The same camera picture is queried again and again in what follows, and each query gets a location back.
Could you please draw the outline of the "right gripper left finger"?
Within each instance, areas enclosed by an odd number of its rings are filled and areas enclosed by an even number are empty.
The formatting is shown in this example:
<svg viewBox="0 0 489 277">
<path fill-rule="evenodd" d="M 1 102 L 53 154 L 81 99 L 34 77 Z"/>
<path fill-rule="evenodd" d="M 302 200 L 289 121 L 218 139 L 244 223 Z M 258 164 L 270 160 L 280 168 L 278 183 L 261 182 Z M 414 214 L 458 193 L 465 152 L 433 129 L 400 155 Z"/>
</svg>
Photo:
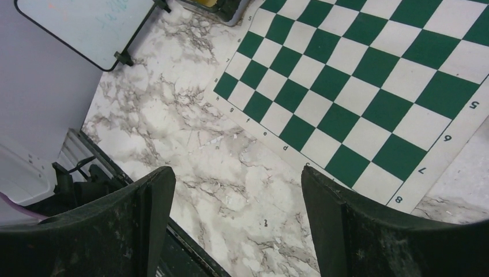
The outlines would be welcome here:
<svg viewBox="0 0 489 277">
<path fill-rule="evenodd" d="M 168 166 L 81 207 L 33 225 L 1 228 L 2 276 L 155 276 L 139 195 L 176 184 Z"/>
</svg>

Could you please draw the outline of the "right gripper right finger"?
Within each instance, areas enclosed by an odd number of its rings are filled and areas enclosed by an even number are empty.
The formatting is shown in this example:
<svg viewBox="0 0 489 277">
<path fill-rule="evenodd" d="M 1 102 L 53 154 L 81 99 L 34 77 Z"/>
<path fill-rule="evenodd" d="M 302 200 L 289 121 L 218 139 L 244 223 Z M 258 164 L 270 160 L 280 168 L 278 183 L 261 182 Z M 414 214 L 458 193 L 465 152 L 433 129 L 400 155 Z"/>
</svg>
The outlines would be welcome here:
<svg viewBox="0 0 489 277">
<path fill-rule="evenodd" d="M 488 222 L 451 224 L 389 208 L 310 166 L 303 199 L 322 276 L 487 276 Z"/>
</svg>

